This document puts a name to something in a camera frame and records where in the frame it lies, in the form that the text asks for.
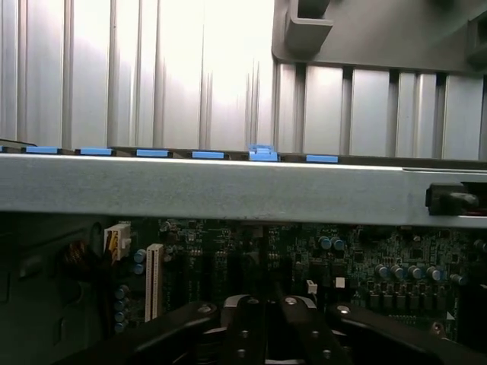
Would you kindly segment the white power connector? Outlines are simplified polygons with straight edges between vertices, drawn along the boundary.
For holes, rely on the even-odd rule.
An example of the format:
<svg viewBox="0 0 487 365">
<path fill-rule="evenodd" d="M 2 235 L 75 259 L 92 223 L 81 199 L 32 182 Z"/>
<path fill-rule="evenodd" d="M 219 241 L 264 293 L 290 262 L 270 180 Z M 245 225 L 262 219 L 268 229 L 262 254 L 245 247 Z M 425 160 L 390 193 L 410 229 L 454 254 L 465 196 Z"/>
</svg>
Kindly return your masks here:
<svg viewBox="0 0 487 365">
<path fill-rule="evenodd" d="M 131 224 L 128 222 L 115 224 L 103 232 L 103 250 L 110 254 L 112 263 L 129 254 L 131 242 Z"/>
</svg>

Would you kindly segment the grey parts rack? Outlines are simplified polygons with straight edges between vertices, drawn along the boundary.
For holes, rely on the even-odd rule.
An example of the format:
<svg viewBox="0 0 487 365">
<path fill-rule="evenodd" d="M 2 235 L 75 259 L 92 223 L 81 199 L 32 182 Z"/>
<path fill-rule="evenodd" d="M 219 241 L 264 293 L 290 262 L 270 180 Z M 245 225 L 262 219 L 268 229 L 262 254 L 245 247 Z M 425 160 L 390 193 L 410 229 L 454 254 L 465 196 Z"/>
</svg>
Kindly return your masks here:
<svg viewBox="0 0 487 365">
<path fill-rule="evenodd" d="M 282 63 L 487 73 L 487 0 L 275 0 Z"/>
</svg>

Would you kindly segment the white expansion slot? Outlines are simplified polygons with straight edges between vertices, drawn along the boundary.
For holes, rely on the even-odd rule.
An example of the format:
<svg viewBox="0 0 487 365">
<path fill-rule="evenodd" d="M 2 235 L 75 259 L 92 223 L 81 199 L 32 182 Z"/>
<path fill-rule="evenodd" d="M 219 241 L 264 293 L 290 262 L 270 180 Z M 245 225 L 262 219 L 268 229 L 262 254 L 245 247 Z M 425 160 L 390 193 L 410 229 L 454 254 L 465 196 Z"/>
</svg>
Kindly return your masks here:
<svg viewBox="0 0 487 365">
<path fill-rule="evenodd" d="M 151 244 L 146 250 L 145 268 L 145 321 L 159 317 L 163 312 L 163 261 L 164 245 Z"/>
</svg>

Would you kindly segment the green motherboard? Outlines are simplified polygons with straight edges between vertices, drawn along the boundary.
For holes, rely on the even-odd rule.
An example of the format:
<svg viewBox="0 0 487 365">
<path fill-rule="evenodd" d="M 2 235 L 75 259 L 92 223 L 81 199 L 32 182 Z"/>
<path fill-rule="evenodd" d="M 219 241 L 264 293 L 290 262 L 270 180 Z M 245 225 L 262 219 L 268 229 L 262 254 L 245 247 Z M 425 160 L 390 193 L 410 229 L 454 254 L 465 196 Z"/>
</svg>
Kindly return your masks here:
<svg viewBox="0 0 487 365">
<path fill-rule="evenodd" d="M 244 225 L 140 218 L 129 254 L 115 265 L 114 332 L 145 321 L 146 250 L 164 245 L 163 312 L 206 300 L 221 306 L 243 289 Z M 336 224 L 269 225 L 282 258 L 282 293 L 318 309 L 349 302 L 475 347 L 487 320 L 487 229 Z"/>
</svg>

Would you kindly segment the open PC case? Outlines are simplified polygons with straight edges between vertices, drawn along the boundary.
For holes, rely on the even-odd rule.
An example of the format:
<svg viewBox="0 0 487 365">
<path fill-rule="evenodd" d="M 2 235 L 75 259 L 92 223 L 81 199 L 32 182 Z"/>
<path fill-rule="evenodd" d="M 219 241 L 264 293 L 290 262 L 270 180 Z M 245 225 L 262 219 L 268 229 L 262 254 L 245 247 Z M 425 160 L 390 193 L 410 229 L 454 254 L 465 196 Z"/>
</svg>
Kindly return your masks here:
<svg viewBox="0 0 487 365">
<path fill-rule="evenodd" d="M 200 150 L 140 147 L 28 154 L 29 145 L 39 146 L 0 139 L 0 365 L 60 365 L 146 322 L 120 333 L 111 324 L 117 262 L 103 232 L 123 221 L 487 229 L 487 217 L 431 216 L 425 206 L 432 183 L 487 183 L 487 162 L 333 155 L 338 163 L 307 163 L 309 153 L 278 151 L 279 162 L 253 162 L 248 149 L 205 160 L 192 159 Z M 137 157 L 137 149 L 170 155 Z M 241 295 L 253 297 L 216 305 L 217 331 Z M 302 365 L 272 338 L 276 312 L 264 302 L 265 365 Z"/>
</svg>

